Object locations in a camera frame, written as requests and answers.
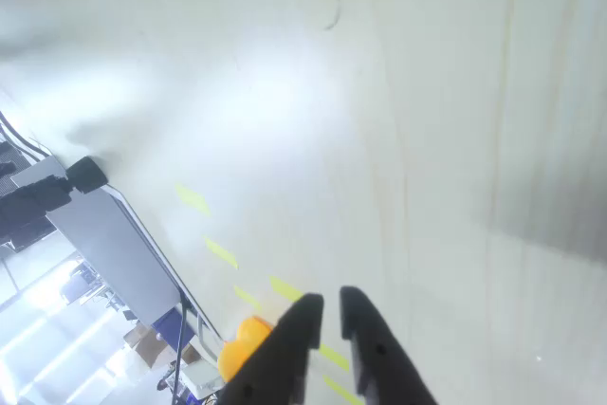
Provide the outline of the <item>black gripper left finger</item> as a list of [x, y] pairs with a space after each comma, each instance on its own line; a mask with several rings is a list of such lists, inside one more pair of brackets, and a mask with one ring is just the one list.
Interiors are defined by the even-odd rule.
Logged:
[[321, 345], [322, 295], [297, 300], [220, 391], [219, 404], [303, 404], [309, 352]]

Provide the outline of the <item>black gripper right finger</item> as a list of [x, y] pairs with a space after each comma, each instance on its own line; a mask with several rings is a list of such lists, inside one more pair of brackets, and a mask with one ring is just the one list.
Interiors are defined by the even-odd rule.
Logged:
[[340, 327], [350, 342], [357, 394], [367, 404], [436, 402], [387, 322], [357, 287], [340, 289]]

